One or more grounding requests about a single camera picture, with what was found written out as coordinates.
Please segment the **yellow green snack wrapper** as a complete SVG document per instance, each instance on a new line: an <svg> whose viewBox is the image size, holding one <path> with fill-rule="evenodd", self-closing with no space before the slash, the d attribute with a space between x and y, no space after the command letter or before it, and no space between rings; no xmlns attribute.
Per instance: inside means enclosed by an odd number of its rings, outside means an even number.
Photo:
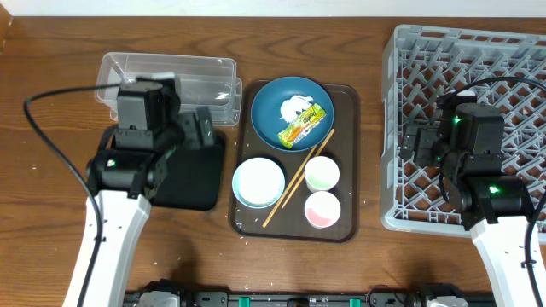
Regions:
<svg viewBox="0 0 546 307"><path fill-rule="evenodd" d="M321 106L317 103L313 104L300 113L285 130L278 133L281 145L288 149L292 148L294 144L305 138L326 115Z"/></svg>

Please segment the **white tissue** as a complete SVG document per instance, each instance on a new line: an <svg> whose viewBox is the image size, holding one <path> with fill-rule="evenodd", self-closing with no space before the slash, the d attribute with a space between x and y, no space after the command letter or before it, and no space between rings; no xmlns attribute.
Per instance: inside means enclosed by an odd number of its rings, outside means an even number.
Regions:
<svg viewBox="0 0 546 307"><path fill-rule="evenodd" d="M312 102L313 98L311 96L292 96L282 103L280 107L281 118L287 123L292 123L302 112L312 106Z"/></svg>

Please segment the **white cup green inside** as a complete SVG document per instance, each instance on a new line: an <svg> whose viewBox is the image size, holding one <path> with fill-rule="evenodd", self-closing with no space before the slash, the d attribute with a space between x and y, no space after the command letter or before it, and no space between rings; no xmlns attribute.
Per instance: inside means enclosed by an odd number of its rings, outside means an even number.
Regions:
<svg viewBox="0 0 546 307"><path fill-rule="evenodd" d="M309 164L305 173L307 188L312 192L328 191L340 179L340 169L329 157L319 156Z"/></svg>

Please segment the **white cup pink inside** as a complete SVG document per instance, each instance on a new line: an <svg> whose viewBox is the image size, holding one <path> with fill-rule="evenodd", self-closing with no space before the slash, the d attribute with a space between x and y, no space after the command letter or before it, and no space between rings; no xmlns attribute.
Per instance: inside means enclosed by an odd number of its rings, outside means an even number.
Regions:
<svg viewBox="0 0 546 307"><path fill-rule="evenodd" d="M305 218L316 229L333 226L340 218L340 202L335 195L327 191L311 194L304 205Z"/></svg>

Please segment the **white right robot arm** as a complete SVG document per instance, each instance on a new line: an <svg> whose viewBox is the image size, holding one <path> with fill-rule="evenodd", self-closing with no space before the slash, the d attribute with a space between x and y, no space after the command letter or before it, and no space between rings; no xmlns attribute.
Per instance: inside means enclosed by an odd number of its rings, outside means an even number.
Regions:
<svg viewBox="0 0 546 307"><path fill-rule="evenodd" d="M456 209L489 276L498 306L543 306L545 265L525 182L502 170L504 118L495 107L463 103L440 125L411 123L401 156L439 169L439 190Z"/></svg>

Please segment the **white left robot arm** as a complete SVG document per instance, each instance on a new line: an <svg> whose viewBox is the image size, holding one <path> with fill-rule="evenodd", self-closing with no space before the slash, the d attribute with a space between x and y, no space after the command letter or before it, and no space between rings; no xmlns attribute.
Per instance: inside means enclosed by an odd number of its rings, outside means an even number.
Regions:
<svg viewBox="0 0 546 307"><path fill-rule="evenodd" d="M153 207L208 211L217 203L225 143L208 107L183 112L174 72L119 85L118 122L86 166L86 225L66 306L120 306Z"/></svg>

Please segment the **dark blue plate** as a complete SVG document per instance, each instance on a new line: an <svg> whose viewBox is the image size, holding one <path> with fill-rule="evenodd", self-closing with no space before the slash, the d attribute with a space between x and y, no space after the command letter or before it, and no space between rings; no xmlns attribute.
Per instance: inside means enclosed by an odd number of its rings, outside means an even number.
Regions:
<svg viewBox="0 0 546 307"><path fill-rule="evenodd" d="M326 113L308 136L286 148L278 133L288 127L282 118L281 106L295 95L310 96ZM251 122L257 135L271 147L285 152L303 152L323 141L334 124L334 105L327 91L315 81L303 77L282 77L267 82L253 98Z"/></svg>

